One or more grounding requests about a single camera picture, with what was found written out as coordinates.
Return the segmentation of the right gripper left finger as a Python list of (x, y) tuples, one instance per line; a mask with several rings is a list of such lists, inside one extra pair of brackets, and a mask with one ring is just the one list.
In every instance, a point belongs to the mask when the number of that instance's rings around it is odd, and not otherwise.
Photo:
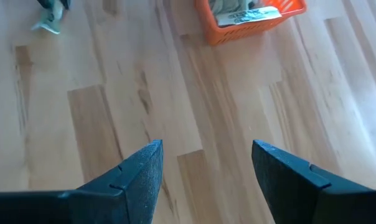
[(77, 189), (0, 192), (0, 224), (152, 224), (162, 174), (154, 140)]

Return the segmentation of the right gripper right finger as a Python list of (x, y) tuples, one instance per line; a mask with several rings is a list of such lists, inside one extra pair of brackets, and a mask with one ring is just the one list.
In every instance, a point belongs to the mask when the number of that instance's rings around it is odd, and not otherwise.
[(276, 224), (376, 224), (376, 190), (261, 140), (251, 158)]

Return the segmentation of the orange plastic basket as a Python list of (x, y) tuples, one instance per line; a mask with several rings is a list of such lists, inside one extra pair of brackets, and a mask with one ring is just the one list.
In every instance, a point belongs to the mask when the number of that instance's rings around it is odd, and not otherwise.
[(263, 21), (247, 22), (220, 27), (210, 9), (208, 0), (194, 0), (195, 9), (202, 24), (205, 38), (210, 45), (219, 45), (230, 40), (241, 39), (252, 34), (270, 30), (290, 17), (306, 12), (306, 0), (260, 0), (264, 6), (279, 10), (280, 17)]

